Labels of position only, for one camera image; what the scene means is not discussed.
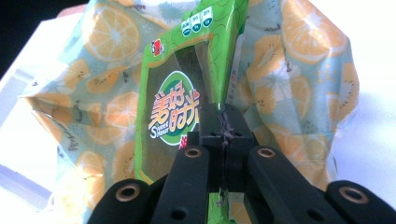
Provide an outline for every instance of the red brand logo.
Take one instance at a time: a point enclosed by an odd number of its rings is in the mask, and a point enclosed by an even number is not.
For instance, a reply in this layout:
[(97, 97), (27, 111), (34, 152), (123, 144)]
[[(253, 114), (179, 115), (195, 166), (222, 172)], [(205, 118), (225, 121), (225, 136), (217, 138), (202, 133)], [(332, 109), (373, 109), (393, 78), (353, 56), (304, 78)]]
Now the red brand logo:
[(161, 44), (161, 39), (157, 39), (151, 42), (151, 53), (153, 53), (154, 56), (163, 54), (163, 44)]

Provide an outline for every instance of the snack package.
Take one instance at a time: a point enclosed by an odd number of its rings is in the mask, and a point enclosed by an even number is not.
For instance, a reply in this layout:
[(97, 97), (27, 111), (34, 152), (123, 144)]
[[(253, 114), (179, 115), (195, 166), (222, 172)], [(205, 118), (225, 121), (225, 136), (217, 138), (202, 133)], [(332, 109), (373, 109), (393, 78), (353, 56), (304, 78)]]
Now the snack package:
[[(307, 0), (199, 2), (91, 0), (64, 53), (43, 63), (22, 98), (59, 142), (53, 223), (85, 223), (122, 179), (166, 174), (197, 106), (213, 102), (238, 106), (311, 184), (334, 179), (332, 142), (359, 95), (348, 38)], [(249, 223), (243, 194), (228, 205), (209, 222)]]

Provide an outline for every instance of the black object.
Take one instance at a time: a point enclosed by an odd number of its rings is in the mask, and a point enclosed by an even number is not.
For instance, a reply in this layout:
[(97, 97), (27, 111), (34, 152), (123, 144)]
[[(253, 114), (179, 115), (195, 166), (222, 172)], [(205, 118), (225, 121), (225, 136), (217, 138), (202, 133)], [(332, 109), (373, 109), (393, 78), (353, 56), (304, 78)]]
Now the black object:
[(396, 212), (358, 184), (311, 186), (280, 151), (257, 146), (236, 107), (202, 107), (200, 121), (168, 176), (151, 186), (116, 183), (89, 223), (206, 223), (208, 193), (219, 191), (244, 192), (252, 223), (396, 223)]

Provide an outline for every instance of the logo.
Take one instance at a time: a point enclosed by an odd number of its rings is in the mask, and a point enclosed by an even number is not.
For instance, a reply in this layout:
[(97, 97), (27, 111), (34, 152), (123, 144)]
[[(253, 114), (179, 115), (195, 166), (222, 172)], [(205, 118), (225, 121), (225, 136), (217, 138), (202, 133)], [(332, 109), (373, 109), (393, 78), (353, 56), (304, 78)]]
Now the logo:
[(199, 123), (200, 93), (180, 71), (171, 73), (155, 95), (148, 130), (151, 138), (161, 138), (177, 146)]
[(151, 41), (151, 53), (153, 53), (155, 57), (163, 54), (163, 44), (161, 44), (161, 39)]

